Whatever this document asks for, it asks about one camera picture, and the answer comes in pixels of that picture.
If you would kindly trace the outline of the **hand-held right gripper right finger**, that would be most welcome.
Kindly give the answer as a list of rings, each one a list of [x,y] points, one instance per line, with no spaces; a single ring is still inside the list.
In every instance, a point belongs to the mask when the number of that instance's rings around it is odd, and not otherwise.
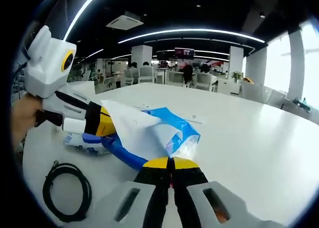
[[[183,228],[283,228],[251,214],[244,200],[216,181],[209,182],[199,166],[175,157],[174,201]]]

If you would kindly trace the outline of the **person's left hand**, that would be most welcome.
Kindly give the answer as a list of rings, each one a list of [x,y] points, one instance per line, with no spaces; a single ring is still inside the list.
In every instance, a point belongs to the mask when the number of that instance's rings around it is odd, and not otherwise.
[[[16,150],[26,133],[35,126],[36,112],[42,111],[42,99],[27,93],[11,108],[11,140]]]

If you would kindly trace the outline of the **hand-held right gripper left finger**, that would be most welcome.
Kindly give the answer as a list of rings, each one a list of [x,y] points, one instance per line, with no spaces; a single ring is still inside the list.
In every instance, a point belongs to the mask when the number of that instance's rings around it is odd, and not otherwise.
[[[168,204],[170,158],[143,165],[136,178],[108,193],[92,214],[92,228],[160,228]]]

